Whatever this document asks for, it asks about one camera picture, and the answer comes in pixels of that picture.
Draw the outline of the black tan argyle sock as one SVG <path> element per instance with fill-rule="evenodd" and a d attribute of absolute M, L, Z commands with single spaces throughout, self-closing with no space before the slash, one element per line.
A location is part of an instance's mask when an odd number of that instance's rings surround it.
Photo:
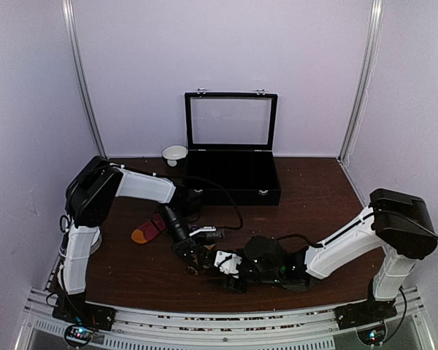
<path fill-rule="evenodd" d="M 216 251 L 214 249 L 199 248 L 191 255 L 186 272 L 192 276 L 212 276 L 216 272 L 215 267 Z"/>

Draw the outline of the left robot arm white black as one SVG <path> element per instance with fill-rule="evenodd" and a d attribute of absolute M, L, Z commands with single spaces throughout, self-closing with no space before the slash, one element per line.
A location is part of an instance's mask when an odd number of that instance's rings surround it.
<path fill-rule="evenodd" d="M 174 242 L 190 242 L 186 217 L 193 213 L 193 192 L 170 179 L 128 170 L 100 156 L 93 157 L 66 189 L 58 307 L 75 324 L 90 318 L 85 302 L 86 272 L 91 247 L 101 234 L 116 197 L 159 203 L 158 214 Z"/>

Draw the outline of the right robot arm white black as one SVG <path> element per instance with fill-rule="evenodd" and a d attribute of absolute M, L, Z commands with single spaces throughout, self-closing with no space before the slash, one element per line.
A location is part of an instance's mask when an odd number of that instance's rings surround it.
<path fill-rule="evenodd" d="M 381 248 L 385 259 L 369 283 L 369 299 L 360 305 L 364 321 L 374 322 L 388 309 L 416 261 L 438 245 L 422 198 L 383 188 L 344 227 L 297 252 L 287 252 L 280 238 L 253 236 L 240 252 L 219 251 L 214 266 L 230 289 L 245 292 L 249 283 L 273 284 L 303 292 L 363 254 Z"/>

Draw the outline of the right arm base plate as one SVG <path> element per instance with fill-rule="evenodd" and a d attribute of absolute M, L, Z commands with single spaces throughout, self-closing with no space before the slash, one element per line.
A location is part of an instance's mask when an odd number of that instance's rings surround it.
<path fill-rule="evenodd" d="M 395 299 L 381 301 L 370 295 L 365 301 L 336 307 L 334 315 L 340 330 L 361 327 L 396 316 L 394 303 Z"/>

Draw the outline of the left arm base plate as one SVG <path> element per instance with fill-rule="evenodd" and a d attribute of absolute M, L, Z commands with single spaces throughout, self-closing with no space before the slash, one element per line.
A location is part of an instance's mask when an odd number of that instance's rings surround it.
<path fill-rule="evenodd" d="M 59 296 L 52 312 L 55 319 L 104 331 L 112 329 L 115 315 L 114 308 L 87 303 L 84 293 Z"/>

